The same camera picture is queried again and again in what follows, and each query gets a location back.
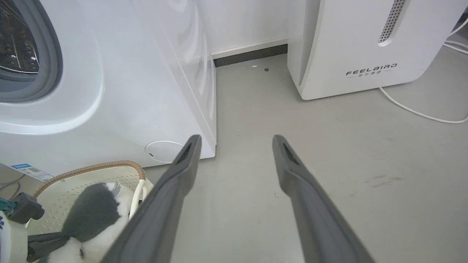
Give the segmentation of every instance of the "dark baseboard gap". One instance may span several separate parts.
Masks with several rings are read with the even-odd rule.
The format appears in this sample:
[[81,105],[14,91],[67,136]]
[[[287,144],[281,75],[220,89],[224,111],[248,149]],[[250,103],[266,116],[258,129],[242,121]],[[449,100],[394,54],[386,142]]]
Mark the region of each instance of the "dark baseboard gap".
[[216,67],[226,66],[234,63],[249,61],[259,58],[267,58],[271,56],[281,55],[288,53],[288,44],[264,48],[260,50],[250,51],[242,54],[237,54],[224,58],[217,58],[214,60]]

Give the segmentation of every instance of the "qr code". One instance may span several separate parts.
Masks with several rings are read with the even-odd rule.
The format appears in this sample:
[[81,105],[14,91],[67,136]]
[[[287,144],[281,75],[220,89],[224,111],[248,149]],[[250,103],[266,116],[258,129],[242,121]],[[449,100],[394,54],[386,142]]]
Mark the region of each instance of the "qr code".
[[36,168],[34,168],[34,167],[30,167],[30,168],[28,168],[28,170],[30,170],[31,172],[34,172],[34,173],[39,173],[39,172],[41,172],[41,170],[38,170],[38,169],[36,169]]

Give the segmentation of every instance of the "floor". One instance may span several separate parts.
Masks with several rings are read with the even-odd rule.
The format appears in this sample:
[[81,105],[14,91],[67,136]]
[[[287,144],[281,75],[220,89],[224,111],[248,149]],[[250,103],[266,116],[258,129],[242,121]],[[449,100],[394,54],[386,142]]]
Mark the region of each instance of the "floor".
[[[467,68],[468,56],[444,48],[419,80],[386,90],[426,114],[462,119]],[[288,139],[377,262],[466,261],[468,123],[418,117],[378,90],[303,101],[286,55],[219,67],[217,76],[216,158],[200,162],[173,263],[304,261],[274,134]],[[166,169],[146,173],[155,182]],[[25,191],[35,189],[24,180]]]

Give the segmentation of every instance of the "gray and white plush toy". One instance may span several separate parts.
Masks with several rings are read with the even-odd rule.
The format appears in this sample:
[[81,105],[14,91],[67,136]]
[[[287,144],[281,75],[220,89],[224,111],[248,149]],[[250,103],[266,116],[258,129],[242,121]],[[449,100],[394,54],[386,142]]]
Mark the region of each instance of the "gray and white plush toy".
[[62,233],[63,247],[43,263],[99,263],[128,222],[133,191],[120,183],[88,186],[70,209]]

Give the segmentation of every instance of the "white fur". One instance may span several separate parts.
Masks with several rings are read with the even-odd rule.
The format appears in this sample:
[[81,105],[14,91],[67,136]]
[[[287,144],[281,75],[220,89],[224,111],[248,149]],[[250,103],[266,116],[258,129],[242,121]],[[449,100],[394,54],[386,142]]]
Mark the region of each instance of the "white fur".
[[[109,191],[114,189],[116,183],[106,183]],[[84,252],[84,263],[99,263],[111,247],[112,243],[117,239],[120,232],[124,229],[128,222],[128,213],[132,203],[133,191],[122,185],[120,193],[115,197],[119,203],[117,212],[120,218],[115,224],[109,226],[95,238],[82,243]]]
[[80,249],[81,243],[71,237],[64,246],[49,254],[48,263],[83,263]]

